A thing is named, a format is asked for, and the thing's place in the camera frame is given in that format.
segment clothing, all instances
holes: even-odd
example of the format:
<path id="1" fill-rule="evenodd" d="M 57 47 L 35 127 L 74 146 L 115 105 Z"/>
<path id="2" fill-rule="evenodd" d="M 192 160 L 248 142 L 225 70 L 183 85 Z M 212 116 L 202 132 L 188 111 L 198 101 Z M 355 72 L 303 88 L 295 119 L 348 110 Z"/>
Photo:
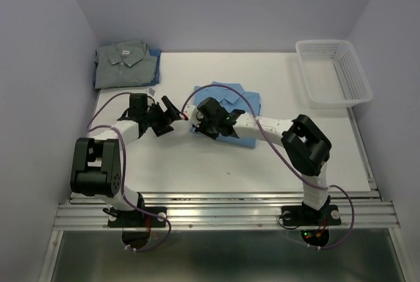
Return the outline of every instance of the clothing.
<path id="1" fill-rule="evenodd" d="M 143 86 L 151 87 L 153 85 L 159 84 L 160 82 L 160 55 L 162 54 L 162 52 L 159 49 L 149 49 L 149 52 L 150 52 L 150 56 L 156 57 L 158 60 L 156 62 L 155 75 L 152 82 L 143 85 Z"/>
<path id="2" fill-rule="evenodd" d="M 219 83 L 212 82 L 212 84 L 223 84 L 232 87 L 237 90 L 239 93 L 245 96 L 249 101 L 252 108 L 254 109 L 257 116 L 260 114 L 261 104 L 260 104 L 260 94 L 255 92 L 245 92 L 243 87 L 239 83 Z M 228 112 L 231 112 L 234 109 L 245 110 L 247 113 L 251 113 L 248 105 L 234 92 L 223 87 L 207 87 L 196 93 L 194 95 L 194 105 L 198 105 L 203 102 L 206 98 L 213 97 L 215 98 L 222 107 L 224 107 Z M 222 136 L 221 134 L 216 138 L 216 140 L 238 144 L 240 146 L 245 146 L 247 148 L 255 148 L 257 141 L 252 138 L 234 138 L 232 136 Z"/>
<path id="3" fill-rule="evenodd" d="M 150 55 L 147 44 L 128 41 L 96 50 L 98 64 L 95 88 L 135 87 L 153 83 L 158 56 Z"/>

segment white tabletop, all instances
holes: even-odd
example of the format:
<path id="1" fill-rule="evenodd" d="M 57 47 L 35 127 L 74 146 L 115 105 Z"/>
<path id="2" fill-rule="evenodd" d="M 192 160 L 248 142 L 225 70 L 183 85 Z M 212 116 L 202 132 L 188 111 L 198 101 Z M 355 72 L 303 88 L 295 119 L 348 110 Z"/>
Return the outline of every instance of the white tabletop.
<path id="1" fill-rule="evenodd" d="M 292 53 L 163 53 L 156 98 L 167 95 L 179 109 L 195 85 L 212 81 L 241 83 L 261 94 L 261 116 L 294 119 L 306 114 L 331 140 L 327 183 L 347 191 L 369 191 L 367 176 L 346 109 L 307 107 L 297 55 Z M 96 110 L 119 92 L 145 88 L 101 90 Z M 128 107 L 128 95 L 116 98 L 93 125 L 111 125 Z M 302 191 L 268 144 L 243 148 L 189 132 L 184 121 L 157 138 L 149 129 L 127 147 L 127 185 L 152 192 Z"/>

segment white basket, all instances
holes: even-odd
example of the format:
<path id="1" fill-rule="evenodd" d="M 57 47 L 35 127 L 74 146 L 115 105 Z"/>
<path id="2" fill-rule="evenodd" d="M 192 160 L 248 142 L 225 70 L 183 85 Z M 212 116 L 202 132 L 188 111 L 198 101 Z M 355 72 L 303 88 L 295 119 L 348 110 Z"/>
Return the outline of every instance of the white basket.
<path id="1" fill-rule="evenodd" d="M 373 98 L 359 58 L 348 41 L 298 41 L 296 51 L 310 107 L 352 107 Z"/>

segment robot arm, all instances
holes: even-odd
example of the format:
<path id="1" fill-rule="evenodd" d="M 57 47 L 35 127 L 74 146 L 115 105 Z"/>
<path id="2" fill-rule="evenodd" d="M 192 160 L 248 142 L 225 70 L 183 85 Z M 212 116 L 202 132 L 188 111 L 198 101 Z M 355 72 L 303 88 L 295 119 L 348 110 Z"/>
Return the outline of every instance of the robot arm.
<path id="1" fill-rule="evenodd" d="M 198 106 L 187 106 L 184 114 L 178 111 L 166 96 L 162 98 L 162 101 L 167 108 L 166 111 L 162 110 L 159 103 L 149 105 L 146 94 L 130 95 L 129 108 L 113 126 L 122 134 L 126 145 L 140 138 L 149 127 L 156 136 L 161 136 L 173 130 L 171 127 L 173 121 L 187 120 L 187 118 L 195 126 L 196 132 L 201 132 L 213 139 L 221 134 L 236 138 L 251 137 L 265 140 L 252 115 L 243 110 L 233 110 L 228 113 L 214 98 L 208 98 Z M 285 149 L 291 164 L 302 174 L 302 177 L 307 182 L 324 188 L 316 189 L 304 184 L 302 206 L 282 207 L 283 216 L 286 212 L 290 214 L 288 219 L 283 219 L 284 225 L 312 226 L 318 225 L 320 220 L 329 218 L 331 211 L 337 210 L 336 206 L 329 205 L 330 198 L 326 188 L 325 173 L 331 142 L 305 115 L 299 115 L 294 120 L 263 117 L 259 117 L 258 120 L 269 139 Z M 136 223 L 133 219 L 140 213 L 133 212 L 133 208 L 123 200 L 121 195 L 119 150 L 117 134 L 112 130 L 107 130 L 92 138 L 77 140 L 70 185 L 73 192 L 97 196 L 112 205 L 114 212 L 117 211 L 123 216 L 127 215 L 129 222 L 119 223 L 122 224 L 121 226 L 139 227 L 142 220 Z M 125 186 L 124 194 L 129 202 L 136 204 L 140 209 L 147 210 L 140 193 Z M 338 223 L 334 224 L 334 222 L 338 221 L 332 220 L 328 224 L 337 225 Z"/>
<path id="2" fill-rule="evenodd" d="M 251 114 L 243 110 L 228 113 L 214 98 L 204 100 L 199 106 L 187 105 L 184 112 L 196 132 L 213 139 L 221 134 L 266 140 Z M 303 184 L 303 203 L 316 211 L 322 209 L 328 200 L 325 173 L 331 142 L 305 115 L 299 115 L 294 120 L 264 117 L 258 117 L 258 120 L 269 139 L 286 150 L 292 165 L 302 177 L 325 188 L 320 190 Z"/>

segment lavender wall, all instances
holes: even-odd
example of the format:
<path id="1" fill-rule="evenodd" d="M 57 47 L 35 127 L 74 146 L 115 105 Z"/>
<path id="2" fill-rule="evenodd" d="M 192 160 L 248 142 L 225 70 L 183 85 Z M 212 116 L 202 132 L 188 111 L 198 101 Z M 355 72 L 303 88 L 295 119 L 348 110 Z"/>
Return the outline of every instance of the lavender wall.
<path id="1" fill-rule="evenodd" d="M 37 281 L 92 110 L 97 42 L 76 0 L 0 10 L 0 280 Z"/>
<path id="2" fill-rule="evenodd" d="M 294 50 L 345 38 L 369 0 L 77 0 L 101 44 L 143 38 L 163 50 Z"/>
<path id="3" fill-rule="evenodd" d="M 374 99 L 355 108 L 381 193 L 393 200 L 420 277 L 420 0 L 371 0 L 353 42 Z"/>

